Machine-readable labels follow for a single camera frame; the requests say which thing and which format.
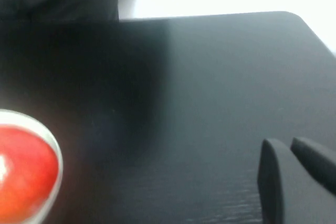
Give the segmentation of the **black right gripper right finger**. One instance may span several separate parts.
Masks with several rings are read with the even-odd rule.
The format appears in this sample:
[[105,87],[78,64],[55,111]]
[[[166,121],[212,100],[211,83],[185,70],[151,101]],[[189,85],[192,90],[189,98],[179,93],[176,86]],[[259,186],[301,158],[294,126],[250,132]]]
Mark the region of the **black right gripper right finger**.
[[335,194],[335,151],[302,137],[293,138],[290,149],[311,177]]

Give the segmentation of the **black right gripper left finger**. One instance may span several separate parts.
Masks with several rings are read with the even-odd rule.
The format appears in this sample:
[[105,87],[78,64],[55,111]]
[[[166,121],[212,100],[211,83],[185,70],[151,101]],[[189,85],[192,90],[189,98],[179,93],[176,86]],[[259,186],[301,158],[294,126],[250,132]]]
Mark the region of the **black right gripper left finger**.
[[263,140],[257,184],[263,223],[335,223],[335,194],[280,140]]

